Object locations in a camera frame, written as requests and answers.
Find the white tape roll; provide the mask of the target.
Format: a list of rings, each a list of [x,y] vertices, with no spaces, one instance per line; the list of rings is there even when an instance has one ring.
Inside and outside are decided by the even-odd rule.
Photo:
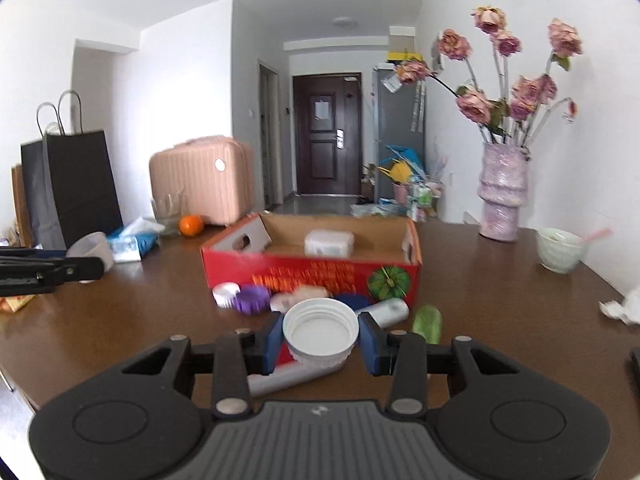
[[[107,237],[103,232],[93,232],[81,237],[66,250],[66,258],[98,257],[105,266],[105,274],[111,271],[115,261]]]

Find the green bottle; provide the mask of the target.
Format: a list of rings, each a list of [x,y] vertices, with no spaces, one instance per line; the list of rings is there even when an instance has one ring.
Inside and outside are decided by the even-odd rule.
[[[442,314],[433,306],[416,310],[411,331],[420,335],[428,344],[439,344],[442,336]]]

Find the small white cap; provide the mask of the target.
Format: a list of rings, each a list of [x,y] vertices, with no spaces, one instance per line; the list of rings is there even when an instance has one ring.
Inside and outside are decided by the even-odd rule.
[[[233,282],[223,282],[216,285],[212,289],[212,296],[215,304],[221,309],[232,308],[233,300],[240,290],[240,285]]]

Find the white tube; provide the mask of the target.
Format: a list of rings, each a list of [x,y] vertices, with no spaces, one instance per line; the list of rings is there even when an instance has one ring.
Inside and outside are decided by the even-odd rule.
[[[409,317],[409,307],[404,300],[392,298],[372,304],[356,312],[356,315],[369,313],[381,328],[389,328],[404,322]]]

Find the purple scalloped lid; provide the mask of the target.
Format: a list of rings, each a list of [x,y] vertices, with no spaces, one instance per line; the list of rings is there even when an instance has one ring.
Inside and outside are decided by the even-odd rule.
[[[244,315],[258,315],[270,310],[270,290],[262,285],[245,285],[232,299],[232,307]]]

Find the beige plug adapter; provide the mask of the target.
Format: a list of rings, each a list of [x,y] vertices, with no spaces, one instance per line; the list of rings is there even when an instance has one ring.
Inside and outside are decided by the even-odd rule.
[[[314,298],[330,298],[329,291],[321,286],[298,286],[292,292],[278,292],[270,298],[270,309],[285,313],[296,304]]]

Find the blue scalloped lid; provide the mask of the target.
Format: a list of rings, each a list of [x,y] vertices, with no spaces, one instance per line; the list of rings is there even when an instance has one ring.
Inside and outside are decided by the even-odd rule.
[[[347,307],[350,307],[355,312],[370,307],[371,305],[368,297],[355,294],[354,292],[343,292],[342,294],[335,295],[334,298],[346,304]]]

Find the large white jar lid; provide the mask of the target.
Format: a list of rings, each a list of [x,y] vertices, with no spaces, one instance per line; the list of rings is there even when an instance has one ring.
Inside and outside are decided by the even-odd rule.
[[[330,298],[299,302],[285,313],[282,330],[293,359],[314,368],[342,366],[359,336],[356,313]]]

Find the white plastic pill bottle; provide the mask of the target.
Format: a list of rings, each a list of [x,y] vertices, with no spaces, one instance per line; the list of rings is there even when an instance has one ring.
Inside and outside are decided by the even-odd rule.
[[[334,230],[312,230],[305,236],[304,251],[308,257],[348,259],[354,249],[355,235]]]

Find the snack packets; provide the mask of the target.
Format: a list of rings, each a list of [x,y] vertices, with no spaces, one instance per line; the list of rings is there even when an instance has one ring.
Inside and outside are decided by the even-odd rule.
[[[23,309],[26,304],[29,304],[34,298],[35,295],[1,297],[0,311],[2,313],[15,313]]]

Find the brown paper bag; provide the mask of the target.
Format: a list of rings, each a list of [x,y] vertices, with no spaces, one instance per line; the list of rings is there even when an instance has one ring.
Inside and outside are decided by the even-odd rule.
[[[32,247],[34,246],[34,237],[32,236],[32,228],[30,227],[23,180],[23,168],[21,165],[16,165],[12,168],[12,190],[18,238],[22,246]]]

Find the blue tissue pack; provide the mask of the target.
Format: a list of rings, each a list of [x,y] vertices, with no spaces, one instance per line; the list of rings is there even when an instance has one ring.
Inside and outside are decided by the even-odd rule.
[[[116,263],[141,261],[156,245],[165,227],[153,219],[139,217],[107,237]]]

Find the black paper bag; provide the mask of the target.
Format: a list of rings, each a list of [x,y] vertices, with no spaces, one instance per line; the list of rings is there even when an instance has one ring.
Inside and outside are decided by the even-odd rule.
[[[66,250],[81,237],[108,235],[124,224],[105,133],[68,134],[58,103],[43,102],[37,110],[47,107],[58,131],[41,131],[39,140],[21,146],[26,207],[35,243]]]

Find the clear drinking glass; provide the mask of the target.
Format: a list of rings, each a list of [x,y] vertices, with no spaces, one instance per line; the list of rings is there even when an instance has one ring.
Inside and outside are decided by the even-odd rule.
[[[179,236],[180,220],[186,212],[186,196],[184,196],[184,189],[182,188],[175,193],[165,194],[159,198],[152,198],[151,205],[156,222],[164,227],[160,236]]]

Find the orange fruit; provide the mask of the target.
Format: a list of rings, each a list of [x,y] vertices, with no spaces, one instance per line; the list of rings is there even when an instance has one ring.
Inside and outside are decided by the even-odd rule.
[[[179,230],[183,236],[194,237],[201,234],[204,230],[204,221],[197,214],[189,214],[183,216],[179,222]]]

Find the crumpled white tissue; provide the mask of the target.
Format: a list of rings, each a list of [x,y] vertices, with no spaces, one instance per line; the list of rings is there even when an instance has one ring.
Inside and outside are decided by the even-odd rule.
[[[599,308],[607,318],[627,326],[640,325],[640,287],[633,289],[621,302],[601,302]]]

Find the pink suitcase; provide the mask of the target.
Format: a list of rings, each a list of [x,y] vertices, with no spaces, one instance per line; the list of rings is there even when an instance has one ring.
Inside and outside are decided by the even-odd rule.
[[[152,196],[180,193],[183,209],[212,226],[230,226],[255,206],[254,153],[228,136],[206,136],[154,154]]]

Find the pale green bowl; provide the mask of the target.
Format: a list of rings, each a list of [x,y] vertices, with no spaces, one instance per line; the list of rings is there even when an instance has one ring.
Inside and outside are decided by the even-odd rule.
[[[539,229],[536,242],[540,264],[554,273],[572,273],[586,252],[580,236],[555,228]]]

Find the red cardboard box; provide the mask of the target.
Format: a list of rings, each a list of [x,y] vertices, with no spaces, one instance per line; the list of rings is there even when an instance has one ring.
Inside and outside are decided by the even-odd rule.
[[[305,238],[314,230],[354,236],[347,257],[310,256]],[[407,217],[250,214],[201,246],[207,286],[223,282],[262,285],[273,292],[321,286],[331,295],[352,292],[378,302],[416,302],[422,266],[416,225]]]

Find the pink spoon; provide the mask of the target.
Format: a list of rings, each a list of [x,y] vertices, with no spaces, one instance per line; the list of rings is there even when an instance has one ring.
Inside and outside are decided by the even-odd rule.
[[[613,231],[610,228],[598,229],[597,231],[594,231],[594,232],[582,237],[580,239],[580,242],[583,245],[588,245],[588,244],[594,242],[595,240],[600,240],[601,238],[605,238],[607,236],[610,236],[612,233],[613,233]]]

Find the pink textured vase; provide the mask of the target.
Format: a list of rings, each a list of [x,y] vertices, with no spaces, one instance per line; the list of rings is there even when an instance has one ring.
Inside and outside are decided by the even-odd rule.
[[[486,144],[477,194],[483,201],[480,235],[515,242],[520,209],[528,199],[528,159],[523,150],[509,144]]]

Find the yellow and blue toys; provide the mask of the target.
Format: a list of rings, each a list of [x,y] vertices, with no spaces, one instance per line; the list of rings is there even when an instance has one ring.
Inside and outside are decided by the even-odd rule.
[[[425,181],[427,173],[420,156],[413,148],[402,145],[386,144],[390,157],[378,164],[378,172],[395,183],[409,183],[412,178]]]

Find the dark brown door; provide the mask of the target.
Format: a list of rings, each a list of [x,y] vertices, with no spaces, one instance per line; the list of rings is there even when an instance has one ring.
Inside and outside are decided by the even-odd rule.
[[[361,76],[295,76],[293,98],[297,192],[357,195],[362,163]]]

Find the dried pink roses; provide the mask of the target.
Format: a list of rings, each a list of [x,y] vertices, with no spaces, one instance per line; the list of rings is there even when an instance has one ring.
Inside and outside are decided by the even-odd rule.
[[[468,82],[450,86],[427,62],[414,56],[395,66],[393,75],[383,80],[384,87],[389,92],[396,92],[402,87],[415,86],[418,109],[414,118],[419,120],[425,106],[426,83],[434,81],[454,97],[459,112],[477,126],[486,143],[510,144],[527,153],[530,144],[556,110],[563,111],[567,122],[574,122],[578,114],[574,99],[558,97],[558,86],[551,76],[551,69],[556,65],[566,72],[570,70],[572,58],[582,54],[582,37],[576,27],[555,18],[548,25],[550,54],[542,74],[534,78],[521,75],[512,80],[509,60],[522,52],[522,42],[506,28],[506,14],[496,6],[478,6],[471,16],[474,26],[490,42],[498,78],[498,96],[491,99],[480,88],[471,64],[471,43],[452,28],[445,29],[436,38],[436,53],[449,61],[464,64],[470,75]]]

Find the grey refrigerator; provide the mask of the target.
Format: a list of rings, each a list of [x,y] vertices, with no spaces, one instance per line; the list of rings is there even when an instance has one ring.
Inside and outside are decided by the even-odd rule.
[[[408,148],[425,169],[424,84],[398,84],[390,64],[378,64],[372,72],[374,161],[390,168],[398,148]]]

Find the ceiling lamp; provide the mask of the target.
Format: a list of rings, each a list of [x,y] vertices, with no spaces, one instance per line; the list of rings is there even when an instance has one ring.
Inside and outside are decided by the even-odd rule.
[[[349,16],[339,16],[334,18],[332,25],[340,29],[354,29],[358,26],[358,22]]]

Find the yellow box on fridge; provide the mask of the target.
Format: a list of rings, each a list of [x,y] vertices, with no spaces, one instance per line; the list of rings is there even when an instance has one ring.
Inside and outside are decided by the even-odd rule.
[[[386,55],[386,62],[393,64],[401,64],[409,61],[422,61],[423,56],[416,52],[388,52]]]

